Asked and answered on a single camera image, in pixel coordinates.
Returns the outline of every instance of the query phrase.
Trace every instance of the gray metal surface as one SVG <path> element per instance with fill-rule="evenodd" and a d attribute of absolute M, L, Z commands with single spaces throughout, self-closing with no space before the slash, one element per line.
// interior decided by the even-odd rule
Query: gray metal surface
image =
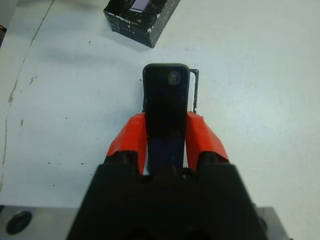
<path fill-rule="evenodd" d="M 284 226 L 273 207 L 258 207 L 257 214 L 264 219 L 267 230 L 266 234 L 269 240 L 290 240 L 287 236 Z"/>
<path fill-rule="evenodd" d="M 77 208 L 6 206 L 0 213 L 0 240 L 65 240 L 77 210 Z M 22 232 L 9 235 L 6 231 L 8 222 L 23 211 L 32 213 L 30 224 Z M 266 222 L 269 240 L 290 239 L 272 207 L 259 207 L 256 211 Z"/>
<path fill-rule="evenodd" d="M 77 208 L 5 206 L 0 213 L 0 240 L 65 240 Z M 18 213 L 32 213 L 30 224 L 20 233 L 9 235 L 6 227 Z"/>

